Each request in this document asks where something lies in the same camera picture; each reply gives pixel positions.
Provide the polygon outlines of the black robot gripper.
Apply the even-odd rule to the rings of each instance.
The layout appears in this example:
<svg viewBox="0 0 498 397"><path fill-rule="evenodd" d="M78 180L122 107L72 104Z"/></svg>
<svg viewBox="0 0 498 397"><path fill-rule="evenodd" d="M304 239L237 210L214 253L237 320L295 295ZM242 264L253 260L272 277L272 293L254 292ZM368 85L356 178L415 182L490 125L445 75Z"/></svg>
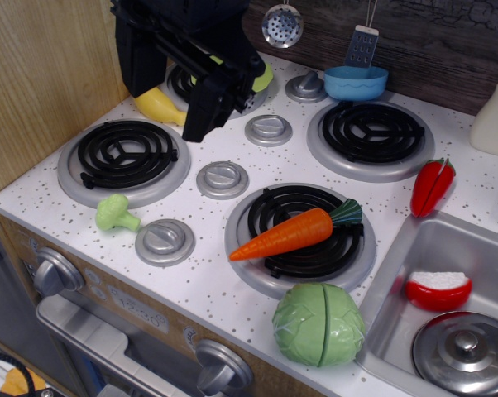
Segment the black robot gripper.
<svg viewBox="0 0 498 397"><path fill-rule="evenodd" d="M137 98L165 79L167 60L193 75L183 139L202 142L242 111L266 70L243 28L247 1L114 1L122 80Z"/></svg>

